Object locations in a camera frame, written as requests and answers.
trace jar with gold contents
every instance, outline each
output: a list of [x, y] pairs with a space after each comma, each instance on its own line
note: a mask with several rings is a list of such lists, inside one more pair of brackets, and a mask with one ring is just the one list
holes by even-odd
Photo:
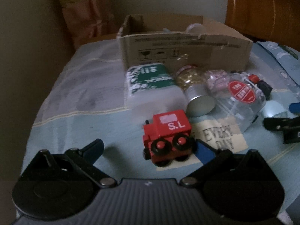
[[175, 73], [177, 85], [188, 99], [186, 114], [200, 117], [215, 107], [215, 99], [208, 94], [206, 77], [197, 65], [185, 65]]

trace wine glass symbol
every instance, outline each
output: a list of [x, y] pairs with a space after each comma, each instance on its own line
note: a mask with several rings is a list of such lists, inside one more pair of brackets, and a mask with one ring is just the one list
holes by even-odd
[[147, 59], [147, 56], [150, 54], [150, 51], [141, 52], [141, 54]]

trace ribbed gray panel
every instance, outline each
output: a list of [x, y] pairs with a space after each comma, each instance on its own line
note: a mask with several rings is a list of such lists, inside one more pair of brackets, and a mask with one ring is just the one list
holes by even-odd
[[[234, 225], [203, 201], [196, 189], [179, 186], [174, 179], [124, 179], [101, 190], [82, 212], [58, 221], [21, 217], [13, 225]], [[281, 224], [270, 221], [267, 224]]]

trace toy vehicle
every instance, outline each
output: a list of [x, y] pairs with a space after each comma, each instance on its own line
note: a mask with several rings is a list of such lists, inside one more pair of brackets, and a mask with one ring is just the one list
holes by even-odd
[[173, 159], [185, 161], [193, 152], [195, 140], [190, 137], [192, 126], [183, 110], [156, 114], [153, 123], [144, 127], [144, 159], [165, 167]]

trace metal screw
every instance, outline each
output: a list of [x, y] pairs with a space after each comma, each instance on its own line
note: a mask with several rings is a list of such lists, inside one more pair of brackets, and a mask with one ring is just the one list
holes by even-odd
[[197, 182], [198, 180], [194, 177], [185, 177], [181, 180], [184, 186], [194, 186]]
[[116, 183], [116, 181], [113, 178], [103, 178], [100, 180], [100, 184], [103, 186], [111, 187]]

